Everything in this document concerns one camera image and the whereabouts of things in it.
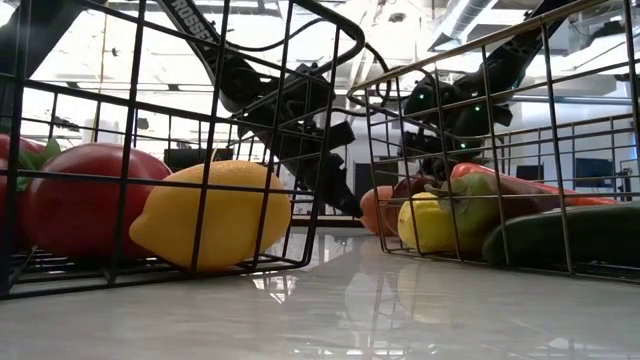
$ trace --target white floor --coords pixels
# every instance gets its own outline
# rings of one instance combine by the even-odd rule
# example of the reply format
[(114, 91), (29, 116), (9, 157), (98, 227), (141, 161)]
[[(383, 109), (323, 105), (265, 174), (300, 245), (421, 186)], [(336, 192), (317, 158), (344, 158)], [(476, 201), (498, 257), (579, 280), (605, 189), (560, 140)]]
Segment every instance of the white floor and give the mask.
[(640, 287), (384, 255), (0, 303), (0, 360), (640, 359)]

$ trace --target tomato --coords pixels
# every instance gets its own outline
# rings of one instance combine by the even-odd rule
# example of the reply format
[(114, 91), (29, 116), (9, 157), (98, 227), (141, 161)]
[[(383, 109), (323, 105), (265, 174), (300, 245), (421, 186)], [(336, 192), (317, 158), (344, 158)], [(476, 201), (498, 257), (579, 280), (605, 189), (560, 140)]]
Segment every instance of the tomato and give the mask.
[[(49, 160), (44, 172), (120, 176), (123, 147), (89, 143), (72, 147)], [(171, 174), (155, 157), (131, 149), (129, 178), (162, 180)], [(122, 227), (125, 258), (150, 254), (129, 238), (129, 226), (140, 215), (153, 187), (127, 186)], [(23, 220), (29, 238), (54, 255), (104, 258), (115, 247), (119, 183), (82, 179), (33, 179), (26, 191)]]
[[(7, 134), (0, 134), (0, 169), (9, 168), (9, 141)], [(20, 151), (28, 151), (36, 154), (42, 153), (44, 145), (31, 142), (26, 139), (20, 139)], [(22, 207), (24, 197), (22, 193), (18, 193), (18, 208)], [(7, 176), (0, 176), (0, 238), (5, 236), (5, 225), (7, 223)], [(17, 249), (28, 246), (29, 241), (25, 238), (24, 229), (18, 227), (17, 232)]]

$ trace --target zucchini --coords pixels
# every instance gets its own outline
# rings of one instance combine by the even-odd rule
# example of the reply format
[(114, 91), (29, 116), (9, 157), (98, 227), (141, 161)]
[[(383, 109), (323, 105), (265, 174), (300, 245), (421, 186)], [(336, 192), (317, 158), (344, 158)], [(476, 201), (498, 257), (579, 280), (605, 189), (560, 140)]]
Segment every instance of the zucchini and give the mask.
[[(567, 225), (573, 261), (640, 266), (640, 202), (569, 207)], [(511, 265), (566, 263), (559, 209), (508, 220), (505, 229)], [(506, 265), (501, 226), (489, 234), (482, 254), (491, 265)]]

